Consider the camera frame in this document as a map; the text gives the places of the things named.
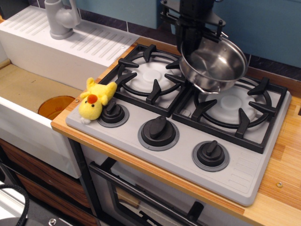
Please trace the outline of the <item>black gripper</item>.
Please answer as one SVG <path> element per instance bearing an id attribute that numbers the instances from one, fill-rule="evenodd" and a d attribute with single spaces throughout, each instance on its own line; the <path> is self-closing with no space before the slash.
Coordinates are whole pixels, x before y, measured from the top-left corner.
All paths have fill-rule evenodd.
<path id="1" fill-rule="evenodd" d="M 175 26 L 176 45 L 186 58 L 202 38 L 219 42 L 226 22 L 213 12 L 214 0 L 162 0 L 161 18 Z"/>

